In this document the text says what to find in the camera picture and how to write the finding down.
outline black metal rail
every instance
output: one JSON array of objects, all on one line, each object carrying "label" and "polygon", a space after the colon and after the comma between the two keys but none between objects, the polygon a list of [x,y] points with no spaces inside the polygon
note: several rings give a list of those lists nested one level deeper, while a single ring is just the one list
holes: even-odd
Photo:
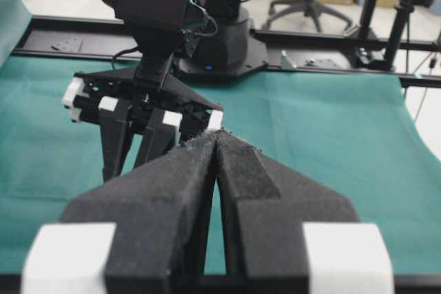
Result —
[{"label": "black metal rail", "polygon": [[[20,293],[20,275],[0,275],[0,292],[3,294]],[[439,294],[441,291],[441,275],[396,275],[394,277],[396,294]],[[305,279],[292,280],[289,284],[291,293],[308,294]],[[244,294],[249,284],[246,280],[228,275],[204,275],[197,284],[189,284],[185,280],[176,284],[179,293],[190,294]]]}]

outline floor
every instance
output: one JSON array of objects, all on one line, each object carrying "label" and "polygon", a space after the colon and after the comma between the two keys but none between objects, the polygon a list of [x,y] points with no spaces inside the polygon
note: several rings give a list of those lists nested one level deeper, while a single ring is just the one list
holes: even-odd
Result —
[{"label": "floor", "polygon": [[[60,17],[87,17],[95,19],[113,19],[113,11],[104,5],[101,0],[23,0],[26,7],[32,14],[54,15]],[[256,26],[260,27],[267,18],[269,0],[253,0],[245,3],[245,7],[251,12]],[[358,21],[361,7],[336,6],[333,8],[344,12],[355,22]],[[387,37],[395,15],[395,10],[391,8],[377,8],[373,17],[371,27],[378,36]],[[344,23],[337,19],[323,16],[321,18],[323,31],[329,34],[341,34]],[[293,14],[281,18],[274,22],[272,29],[289,30],[301,32],[314,32],[314,25],[311,19],[303,17],[301,14]],[[411,38],[434,40],[441,29],[441,16],[430,13],[425,8],[417,8],[411,17]],[[424,52],[411,52],[410,68],[413,69],[427,55]],[[398,71],[405,71],[405,52],[399,52],[396,59]],[[425,63],[419,73],[427,74],[429,69]],[[438,64],[433,74],[441,74]],[[412,116],[415,116],[424,94],[424,89],[411,88],[407,92],[407,107]],[[424,142],[429,149],[441,159],[441,139],[438,134],[441,132],[441,117],[439,111],[441,105],[441,90],[429,89],[425,98],[424,105],[416,123]]]}]

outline robotic arm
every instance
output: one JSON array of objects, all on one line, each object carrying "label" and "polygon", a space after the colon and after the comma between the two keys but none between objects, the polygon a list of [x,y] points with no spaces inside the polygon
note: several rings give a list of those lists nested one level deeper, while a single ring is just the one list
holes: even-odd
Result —
[{"label": "robotic arm", "polygon": [[180,82],[176,59],[190,58],[198,42],[216,32],[192,0],[103,0],[132,33],[143,55],[136,67],[77,72],[63,97],[73,121],[98,124],[103,177],[119,176],[135,134],[143,136],[135,167],[176,143],[219,129],[223,108]]}]

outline chair base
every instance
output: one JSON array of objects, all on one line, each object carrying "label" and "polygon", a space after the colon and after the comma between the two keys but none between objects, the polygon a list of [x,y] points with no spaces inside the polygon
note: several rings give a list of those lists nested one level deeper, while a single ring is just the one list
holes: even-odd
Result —
[{"label": "chair base", "polygon": [[[288,8],[281,10],[280,12],[276,12],[274,10],[274,6],[276,5],[289,5]],[[304,12],[306,17],[311,17],[314,21],[314,25],[316,26],[317,32],[322,32],[322,26],[320,24],[319,16],[322,13],[329,14],[333,17],[337,17],[346,22],[345,30],[349,29],[352,26],[352,20],[329,6],[323,5],[317,1],[306,1],[306,0],[275,0],[272,1],[269,6],[269,18],[262,25],[262,29],[270,29],[271,23],[276,19],[283,17],[288,14]]]}]

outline green backdrop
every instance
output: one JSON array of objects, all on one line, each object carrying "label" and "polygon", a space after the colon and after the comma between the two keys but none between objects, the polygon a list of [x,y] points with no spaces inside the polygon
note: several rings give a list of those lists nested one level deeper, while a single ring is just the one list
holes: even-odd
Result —
[{"label": "green backdrop", "polygon": [[0,0],[0,67],[26,30],[31,14],[21,0]]},{"label": "green backdrop", "polygon": [[[19,272],[39,225],[101,184],[99,128],[71,123],[61,97],[75,71],[109,68],[12,56],[0,70],[0,273]],[[380,226],[395,273],[441,273],[441,164],[421,141],[397,78],[261,72],[193,86],[225,106],[233,134],[349,196],[363,221]],[[225,272],[221,233],[216,193],[208,273]]]}]

